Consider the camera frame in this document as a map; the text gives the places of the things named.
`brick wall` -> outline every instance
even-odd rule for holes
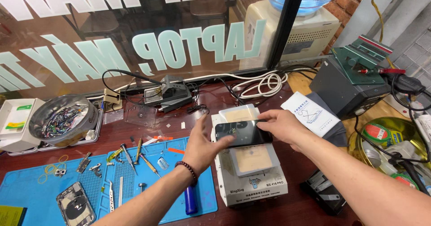
[[[349,22],[350,18],[352,17],[356,8],[358,8],[358,5],[361,1],[362,0],[332,0],[327,5],[323,6],[329,12],[331,12],[335,17],[337,17],[341,22],[340,28],[332,37],[331,41],[326,46],[323,53],[327,54],[329,52],[332,45],[337,40],[338,36],[340,36],[341,32],[343,31],[346,24]]]

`yellow cable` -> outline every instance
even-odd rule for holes
[[[380,23],[381,23],[381,31],[380,31],[380,39],[379,42],[382,42],[383,40],[383,29],[385,27],[385,24],[383,22],[383,18],[381,17],[380,11],[378,10],[377,4],[374,2],[374,0],[371,0],[371,4],[374,6],[374,9],[376,10],[378,17],[380,19]],[[395,68],[394,64],[391,62],[391,60],[389,59],[389,57],[386,57],[387,62],[389,63],[389,65],[391,66],[391,68]]]
[[[65,156],[66,156],[66,159],[65,159],[64,161],[61,161],[61,158],[62,158],[62,157],[65,157]],[[66,162],[66,161],[69,159],[69,156],[68,156],[67,154],[63,155],[62,157],[60,157],[60,158],[58,159],[58,162],[60,162],[60,163],[62,163],[62,162]]]
[[[381,42],[383,40],[383,28],[384,28],[383,18],[381,17],[380,11],[378,10],[376,3],[374,3],[374,0],[371,0],[371,4],[374,6],[374,9],[376,10],[378,17],[380,19],[381,31],[380,31],[380,39],[379,39],[380,41],[379,42]]]
[[[45,180],[44,180],[44,182],[40,182],[40,178],[41,178],[42,176],[45,176]],[[43,175],[40,175],[40,176],[39,176],[39,178],[37,179],[37,182],[38,182],[39,184],[44,184],[47,180],[48,180],[48,175],[47,175],[47,174],[43,174]]]
[[[45,174],[50,175],[53,174],[56,171],[57,167],[53,164],[47,165],[45,167]]]

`beaded bracelet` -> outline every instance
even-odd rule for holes
[[[177,167],[177,165],[184,165],[188,170],[190,170],[190,173],[191,173],[191,175],[193,176],[193,182],[192,182],[192,186],[195,186],[196,185],[196,183],[197,183],[197,176],[196,176],[196,174],[194,173],[194,171],[193,171],[193,169],[190,167],[190,165],[189,164],[187,164],[186,162],[184,162],[184,161],[178,161],[177,163],[175,163],[175,167]]]

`screw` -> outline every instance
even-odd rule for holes
[[[143,187],[145,186],[145,183],[139,183],[138,186],[141,188],[141,193],[142,193],[142,190],[143,190]]]

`glass window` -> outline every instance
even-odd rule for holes
[[[0,0],[0,102],[266,67],[283,2]]]

